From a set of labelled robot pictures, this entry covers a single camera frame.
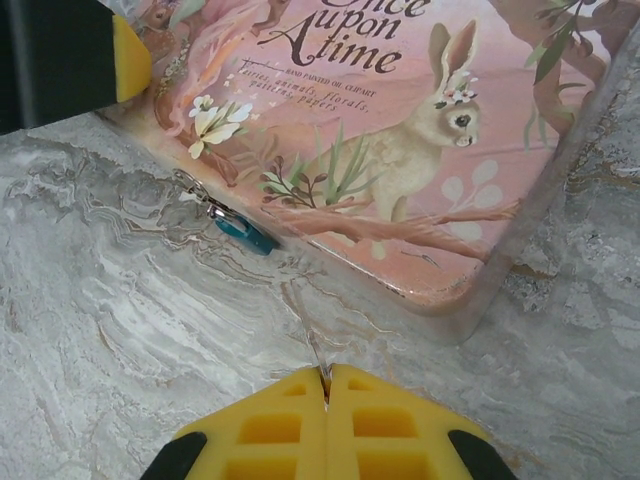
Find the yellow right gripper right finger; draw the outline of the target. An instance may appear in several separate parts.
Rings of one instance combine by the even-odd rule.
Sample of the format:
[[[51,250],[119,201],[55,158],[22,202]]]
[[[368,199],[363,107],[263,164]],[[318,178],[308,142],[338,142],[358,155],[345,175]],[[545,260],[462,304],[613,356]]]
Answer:
[[[477,423],[346,364],[332,366],[329,479],[503,479],[505,461]]]

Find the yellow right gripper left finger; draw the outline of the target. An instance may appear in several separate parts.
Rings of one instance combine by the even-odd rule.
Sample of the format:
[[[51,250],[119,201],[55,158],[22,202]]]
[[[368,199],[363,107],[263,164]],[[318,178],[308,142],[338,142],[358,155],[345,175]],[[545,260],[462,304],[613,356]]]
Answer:
[[[324,479],[327,413],[316,368],[303,368],[184,427],[144,479]]]

